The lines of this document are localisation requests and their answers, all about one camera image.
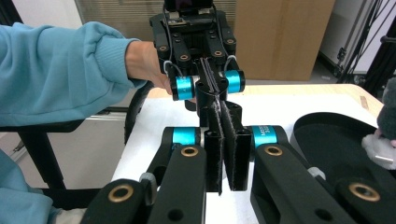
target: white wall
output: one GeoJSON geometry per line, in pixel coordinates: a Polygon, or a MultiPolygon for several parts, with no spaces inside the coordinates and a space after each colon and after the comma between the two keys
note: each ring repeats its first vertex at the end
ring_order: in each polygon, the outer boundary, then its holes
{"type": "MultiPolygon", "coordinates": [[[[387,0],[383,1],[382,5],[384,6],[387,2],[388,2],[387,0]]],[[[376,30],[381,25],[382,21],[384,21],[385,17],[388,15],[388,13],[390,12],[391,8],[393,7],[393,5],[395,3],[396,3],[396,0],[389,1],[389,3],[387,4],[387,7],[385,7],[382,14],[378,17],[378,19],[373,24],[373,26],[370,30],[369,36],[367,37],[367,42],[371,40],[371,38],[375,34],[376,30]]],[[[358,74],[358,73],[365,74],[369,70],[371,63],[372,63],[376,53],[378,52],[379,47],[381,46],[380,38],[388,32],[388,29],[395,17],[396,17],[396,8],[394,8],[390,12],[388,19],[385,21],[384,25],[379,30],[378,34],[375,36],[375,38],[374,38],[373,42],[371,43],[371,45],[369,46],[369,48],[366,50],[366,52],[361,57],[358,65],[355,69],[356,74],[358,74]]]]}
{"type": "Polygon", "coordinates": [[[13,3],[27,25],[81,26],[74,0],[13,0],[13,3]]]}

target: brown cardboard panel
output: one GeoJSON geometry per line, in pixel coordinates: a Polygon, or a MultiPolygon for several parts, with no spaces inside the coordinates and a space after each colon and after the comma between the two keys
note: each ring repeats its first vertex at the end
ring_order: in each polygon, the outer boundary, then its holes
{"type": "Polygon", "coordinates": [[[334,0],[237,1],[236,57],[249,79],[308,80],[334,0]]]}

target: black metal leg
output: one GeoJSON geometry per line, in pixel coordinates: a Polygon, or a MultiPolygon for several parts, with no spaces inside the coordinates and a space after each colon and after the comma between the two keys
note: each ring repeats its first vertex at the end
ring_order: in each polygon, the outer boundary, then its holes
{"type": "Polygon", "coordinates": [[[38,172],[50,189],[66,189],[64,177],[53,153],[47,133],[18,132],[38,172]]]}

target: blue cylinder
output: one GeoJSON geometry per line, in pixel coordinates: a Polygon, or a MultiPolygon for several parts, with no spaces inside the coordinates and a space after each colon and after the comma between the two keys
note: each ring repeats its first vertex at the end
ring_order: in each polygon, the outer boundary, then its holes
{"type": "Polygon", "coordinates": [[[225,72],[225,77],[228,79],[228,93],[235,93],[241,91],[241,77],[238,71],[230,70],[225,72]]]}
{"type": "Polygon", "coordinates": [[[276,132],[273,126],[260,125],[251,126],[253,129],[254,147],[257,148],[262,144],[277,143],[276,132]]]}
{"type": "Polygon", "coordinates": [[[192,99],[192,77],[176,77],[176,84],[178,100],[192,99]]]}
{"type": "Polygon", "coordinates": [[[195,128],[194,127],[174,128],[173,143],[180,143],[181,145],[195,145],[195,128]]]}

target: floor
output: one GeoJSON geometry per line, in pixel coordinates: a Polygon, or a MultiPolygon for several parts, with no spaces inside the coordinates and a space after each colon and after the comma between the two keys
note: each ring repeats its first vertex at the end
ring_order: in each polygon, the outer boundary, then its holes
{"type": "MultiPolygon", "coordinates": [[[[275,84],[321,84],[335,83],[335,77],[320,63],[315,64],[311,79],[306,82],[257,81],[248,80],[248,85],[275,84]]],[[[129,94],[118,105],[128,106],[129,94]]],[[[85,120],[72,133],[50,133],[54,153],[64,175],[68,189],[101,188],[113,176],[124,148],[123,115],[116,114],[111,120],[85,120]]],[[[35,188],[46,188],[28,153],[23,153],[17,160],[26,181],[35,188]]]]}

